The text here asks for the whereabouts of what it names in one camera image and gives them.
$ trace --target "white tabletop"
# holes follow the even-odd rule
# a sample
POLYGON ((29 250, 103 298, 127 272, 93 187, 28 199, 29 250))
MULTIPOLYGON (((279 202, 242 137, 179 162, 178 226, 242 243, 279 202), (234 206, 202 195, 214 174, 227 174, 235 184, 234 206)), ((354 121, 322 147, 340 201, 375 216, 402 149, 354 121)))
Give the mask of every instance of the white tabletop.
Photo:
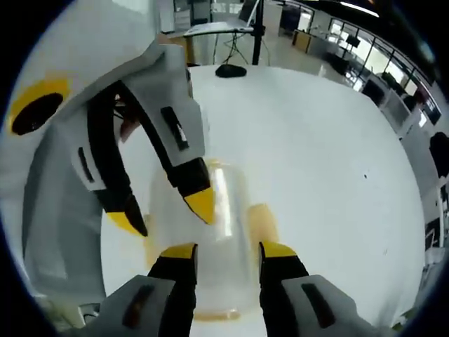
MULTIPOLYGON (((269 205, 280 242, 311 275, 350 295, 371 324, 391 324, 415 301, 424 219, 413 171, 388 121, 369 98, 324 78, 249 67, 246 77, 220 79, 215 69, 190 69, 210 126, 206 156, 245 173, 251 204, 269 205)), ((156 154, 141 128, 120 150, 146 213, 156 154)), ((106 216, 101 242, 108 294, 147 273, 142 239, 106 216)))

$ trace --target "yellow fingertip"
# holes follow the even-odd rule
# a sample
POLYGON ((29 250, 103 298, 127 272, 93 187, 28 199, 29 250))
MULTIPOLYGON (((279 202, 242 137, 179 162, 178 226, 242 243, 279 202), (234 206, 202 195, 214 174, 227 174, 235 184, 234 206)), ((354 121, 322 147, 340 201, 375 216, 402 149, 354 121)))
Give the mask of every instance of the yellow fingertip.
POLYGON ((215 195, 213 188, 209 187, 200 192, 191 194, 184 198, 189 208, 206 224, 215 222, 215 195))
POLYGON ((134 235, 139 235, 140 233, 131 225, 125 212, 109 212, 107 215, 119 226, 121 229, 126 230, 134 235))

